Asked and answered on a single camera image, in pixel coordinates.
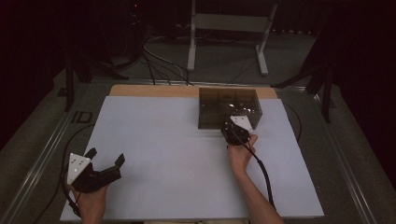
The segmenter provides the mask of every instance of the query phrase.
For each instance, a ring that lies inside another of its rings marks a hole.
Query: tripod leg
[[[87,63],[90,63],[92,66],[100,69],[102,72],[107,74],[108,76],[113,77],[114,79],[119,79],[119,80],[127,80],[129,79],[128,77],[123,77],[112,70],[106,68],[104,65],[96,62],[95,60],[91,59],[88,55],[84,54],[83,52],[78,52],[78,56],[80,56],[82,59],[84,59]]]
[[[327,70],[327,76],[324,81],[324,93],[322,103],[322,115],[328,123],[330,123],[330,98],[332,94],[332,73],[333,65]]]
[[[326,73],[327,69],[325,67],[322,67],[315,76],[312,76],[311,80],[309,80],[308,85],[306,85],[306,93],[317,94],[321,86],[325,82]]]
[[[272,88],[285,88],[288,87],[289,85],[293,84],[296,81],[299,81],[305,77],[309,77],[309,76],[313,76],[318,70],[320,70],[322,68],[322,65],[317,65],[312,67],[311,69],[309,69],[306,72],[300,73],[297,76],[291,77],[281,83],[275,84],[275,85],[271,85]]]
[[[84,62],[81,57],[75,55],[72,59],[73,70],[76,73],[80,82],[91,82],[92,75],[89,66]]]
[[[74,102],[74,78],[72,56],[69,52],[65,55],[65,72],[66,72],[66,108],[64,111],[69,111]]]

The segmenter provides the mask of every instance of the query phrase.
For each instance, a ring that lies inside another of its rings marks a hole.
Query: white stand
[[[194,70],[195,66],[195,29],[229,30],[244,32],[263,32],[262,42],[256,47],[257,59],[262,75],[268,74],[263,50],[267,41],[277,4],[273,4],[268,17],[249,17],[195,13],[195,0],[191,0],[191,40],[187,69]]]

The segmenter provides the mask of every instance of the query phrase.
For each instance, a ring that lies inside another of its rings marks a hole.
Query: metal rail
[[[38,181],[40,180],[40,177],[44,173],[50,161],[50,158],[52,157],[55,149],[57,148],[59,142],[61,141],[64,135],[64,131],[66,130],[68,124],[70,123],[70,120],[72,119],[76,105],[84,95],[85,91],[87,90],[87,87],[88,85],[87,86],[79,85],[78,92],[76,94],[75,103],[71,106],[69,112],[64,113],[61,120],[55,127],[52,135],[49,138],[49,141],[44,146],[40,155],[35,160],[35,163],[30,168],[26,177],[23,179],[22,184],[18,189],[16,195],[14,196],[11,204],[9,205],[6,212],[1,217],[0,223],[13,224],[16,223],[16,221],[18,220],[18,217],[21,214],[22,209],[27,204],[30,196],[35,190],[35,186],[37,185]]]
[[[335,137],[332,126],[329,125],[322,116],[319,96],[318,95],[312,96],[310,97],[310,100],[315,108],[315,112],[318,116],[318,119],[322,124],[323,131],[326,133],[326,136],[329,140],[329,144],[330,144],[329,147],[333,150],[335,154],[335,158],[340,168],[341,174],[346,181],[346,186],[348,187],[350,195],[352,196],[352,199],[356,205],[356,208],[358,209],[358,212],[361,215],[361,220],[363,221],[364,224],[376,224],[377,222],[375,216],[364,197],[364,194],[361,190],[361,186],[358,180],[356,179],[352,169],[349,166],[349,163],[347,161],[347,158],[344,154],[342,147],[340,146],[340,143],[337,141],[337,138]]]

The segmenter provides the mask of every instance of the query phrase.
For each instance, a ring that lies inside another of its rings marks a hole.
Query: table
[[[283,105],[273,89],[255,89],[264,108],[255,131],[260,137],[257,155],[272,181],[279,214],[323,216]],[[221,133],[197,129],[198,90],[199,87],[181,86],[113,87],[87,146],[98,150],[92,161],[95,170],[106,169],[120,153],[126,158],[122,179],[109,189],[105,218],[131,221],[248,217],[228,167]],[[259,166],[251,162],[247,171],[266,195]],[[67,205],[61,220],[77,219]]]

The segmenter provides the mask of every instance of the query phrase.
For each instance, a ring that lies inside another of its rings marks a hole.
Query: hand
[[[82,193],[76,191],[73,186],[70,186],[77,201],[83,224],[102,223],[106,210],[107,188],[108,185],[100,188],[96,192]]]
[[[256,134],[251,134],[247,147],[251,147],[251,150],[256,152],[253,145],[256,143],[258,136]],[[245,174],[248,166],[248,162],[252,157],[251,153],[244,146],[234,146],[229,144],[228,148],[228,159],[230,161],[231,169],[235,175]]]

